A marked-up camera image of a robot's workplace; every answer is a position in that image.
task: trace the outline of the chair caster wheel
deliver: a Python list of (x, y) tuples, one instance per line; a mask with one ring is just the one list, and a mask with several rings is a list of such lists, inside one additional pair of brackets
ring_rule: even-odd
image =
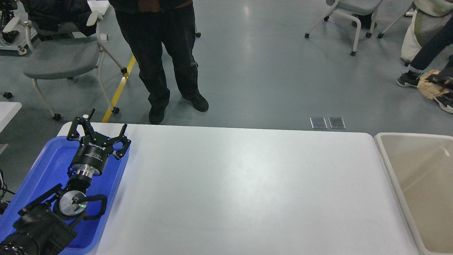
[(27, 49), (21, 48), (17, 53), (19, 53), (19, 55), (23, 56), (23, 55), (27, 54)]
[(3, 93), (3, 97), (10, 99), (11, 97), (13, 97), (13, 94), (11, 92), (5, 92), (5, 93)]
[(56, 114), (53, 115), (52, 119), (60, 120), (61, 119), (61, 115), (59, 113), (56, 113)]

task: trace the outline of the black pants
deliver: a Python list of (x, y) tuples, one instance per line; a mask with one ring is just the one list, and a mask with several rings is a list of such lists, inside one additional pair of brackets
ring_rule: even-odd
[[(453, 17), (436, 35), (427, 42), (427, 44), (417, 53), (410, 63), (411, 71), (421, 73), (425, 70), (434, 58), (447, 46), (453, 43)], [(447, 63), (448, 67), (453, 66), (453, 55)]]
[(124, 39), (140, 68), (139, 77), (149, 92), (152, 106), (166, 105), (170, 98), (164, 68), (162, 43), (173, 60), (178, 89), (184, 98), (199, 94), (197, 62), (192, 55), (195, 43), (193, 5), (165, 13), (135, 15), (115, 11)]

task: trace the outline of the cable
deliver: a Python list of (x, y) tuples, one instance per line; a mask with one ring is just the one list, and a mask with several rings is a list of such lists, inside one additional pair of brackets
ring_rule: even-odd
[(13, 195), (16, 195), (16, 193), (10, 191), (10, 190), (7, 190), (7, 189), (4, 189), (4, 188), (0, 188), (0, 190), (3, 190), (3, 192), (8, 192), (8, 193), (11, 193)]

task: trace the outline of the black shoe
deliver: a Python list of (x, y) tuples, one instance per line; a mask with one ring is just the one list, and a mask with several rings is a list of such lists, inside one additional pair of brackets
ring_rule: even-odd
[(207, 103), (207, 100), (201, 94), (198, 94), (193, 98), (184, 99), (189, 100), (197, 111), (206, 112), (209, 109), (209, 104)]
[(420, 76), (418, 76), (415, 79), (412, 79), (408, 73), (404, 73), (398, 79), (396, 79), (396, 84), (398, 84), (401, 87), (416, 88), (417, 85), (419, 84), (419, 78), (420, 78)]
[(167, 107), (168, 103), (164, 106), (151, 106), (151, 110), (149, 111), (149, 122), (153, 125), (157, 125), (164, 120), (164, 112), (165, 107)]
[(453, 93), (452, 92), (443, 94), (442, 96), (438, 96), (436, 98), (433, 98), (433, 101), (436, 102), (442, 110), (444, 110), (448, 113), (453, 113)]

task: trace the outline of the white table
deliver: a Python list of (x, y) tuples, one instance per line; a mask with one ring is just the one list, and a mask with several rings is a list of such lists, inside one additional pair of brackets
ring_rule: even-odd
[[(111, 137), (121, 128), (92, 125)], [(126, 133), (130, 157), (96, 255), (418, 254), (368, 134)]]
[(22, 104), (18, 102), (0, 102), (0, 132), (3, 131), (21, 107)]

